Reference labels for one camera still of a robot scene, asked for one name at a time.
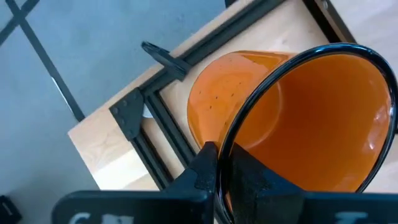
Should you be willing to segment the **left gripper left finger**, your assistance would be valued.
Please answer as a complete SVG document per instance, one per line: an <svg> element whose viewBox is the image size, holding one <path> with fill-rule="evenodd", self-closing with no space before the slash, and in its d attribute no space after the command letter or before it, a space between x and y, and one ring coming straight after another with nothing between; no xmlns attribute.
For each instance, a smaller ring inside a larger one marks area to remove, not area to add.
<svg viewBox="0 0 398 224"><path fill-rule="evenodd" d="M61 198L53 224L213 223L218 148L206 142L197 156L161 191L77 191Z"/></svg>

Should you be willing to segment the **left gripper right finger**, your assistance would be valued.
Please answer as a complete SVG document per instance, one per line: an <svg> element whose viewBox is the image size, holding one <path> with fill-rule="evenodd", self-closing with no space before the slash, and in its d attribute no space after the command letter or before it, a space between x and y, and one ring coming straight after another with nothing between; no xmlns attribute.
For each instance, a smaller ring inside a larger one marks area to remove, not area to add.
<svg viewBox="0 0 398 224"><path fill-rule="evenodd" d="M237 144L231 163L229 196L236 223L397 223L396 194L305 191Z"/></svg>

